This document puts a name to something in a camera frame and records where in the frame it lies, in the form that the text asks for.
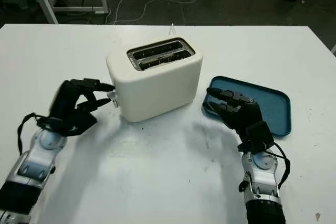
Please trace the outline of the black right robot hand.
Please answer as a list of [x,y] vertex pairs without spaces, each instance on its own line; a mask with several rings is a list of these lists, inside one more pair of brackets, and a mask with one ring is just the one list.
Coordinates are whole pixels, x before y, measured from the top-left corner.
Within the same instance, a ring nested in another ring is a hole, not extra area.
[[242,142],[247,141],[246,129],[263,120],[258,103],[232,90],[207,88],[206,92],[224,103],[209,101],[204,102],[203,107],[215,112],[229,129],[236,131]]

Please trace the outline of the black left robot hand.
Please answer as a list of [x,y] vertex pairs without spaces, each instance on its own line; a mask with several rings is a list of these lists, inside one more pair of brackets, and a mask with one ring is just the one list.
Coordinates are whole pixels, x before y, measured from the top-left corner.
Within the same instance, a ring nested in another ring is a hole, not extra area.
[[96,99],[94,92],[112,92],[115,86],[98,79],[84,78],[64,81],[59,87],[49,110],[51,118],[65,120],[74,112],[92,112],[109,103],[109,98]]

